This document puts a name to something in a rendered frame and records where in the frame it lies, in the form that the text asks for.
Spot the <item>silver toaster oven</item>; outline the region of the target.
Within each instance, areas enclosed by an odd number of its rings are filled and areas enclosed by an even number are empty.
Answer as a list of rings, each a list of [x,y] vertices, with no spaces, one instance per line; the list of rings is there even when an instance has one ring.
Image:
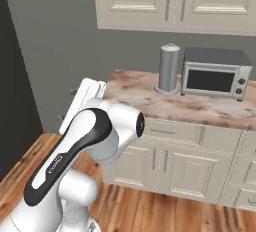
[[[181,94],[244,99],[253,65],[243,50],[187,47]]]

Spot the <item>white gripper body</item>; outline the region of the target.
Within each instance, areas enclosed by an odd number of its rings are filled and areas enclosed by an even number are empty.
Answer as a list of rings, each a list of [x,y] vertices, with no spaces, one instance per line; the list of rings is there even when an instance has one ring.
[[[82,109],[91,98],[102,98],[106,89],[106,83],[90,78],[84,78],[77,89],[74,99],[60,126],[59,133],[64,134],[73,117]]]

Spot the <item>cream corner cupboard run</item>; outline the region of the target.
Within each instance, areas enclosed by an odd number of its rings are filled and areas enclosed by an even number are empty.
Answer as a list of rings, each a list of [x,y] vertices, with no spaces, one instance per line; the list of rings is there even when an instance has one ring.
[[[256,212],[256,131],[243,131],[219,204]]]

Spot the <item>cream blank panel front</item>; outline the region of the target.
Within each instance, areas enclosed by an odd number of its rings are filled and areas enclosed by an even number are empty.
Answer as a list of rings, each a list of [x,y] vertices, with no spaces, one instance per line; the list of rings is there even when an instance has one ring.
[[[200,146],[209,151],[234,153],[241,135],[240,129],[205,126],[200,137]]]

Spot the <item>cream lower cupboard door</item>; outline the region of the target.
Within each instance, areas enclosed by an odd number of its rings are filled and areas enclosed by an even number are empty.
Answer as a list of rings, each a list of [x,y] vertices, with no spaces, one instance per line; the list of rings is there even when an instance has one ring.
[[[163,172],[165,150],[168,150],[168,162]],[[217,204],[231,161],[229,155],[163,145],[158,192]]]
[[[156,165],[152,170],[152,154],[156,148]],[[160,144],[151,140],[136,140],[120,157],[103,168],[103,182],[133,189],[156,192],[159,176]]]

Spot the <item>cream wide drawer front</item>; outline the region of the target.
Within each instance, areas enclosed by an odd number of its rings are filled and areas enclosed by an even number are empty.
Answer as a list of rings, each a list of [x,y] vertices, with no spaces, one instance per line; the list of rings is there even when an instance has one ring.
[[[164,134],[151,132],[150,128],[157,130],[173,131],[176,134]],[[171,141],[198,144],[203,132],[201,125],[177,121],[147,118],[145,122],[144,136],[169,139]]]

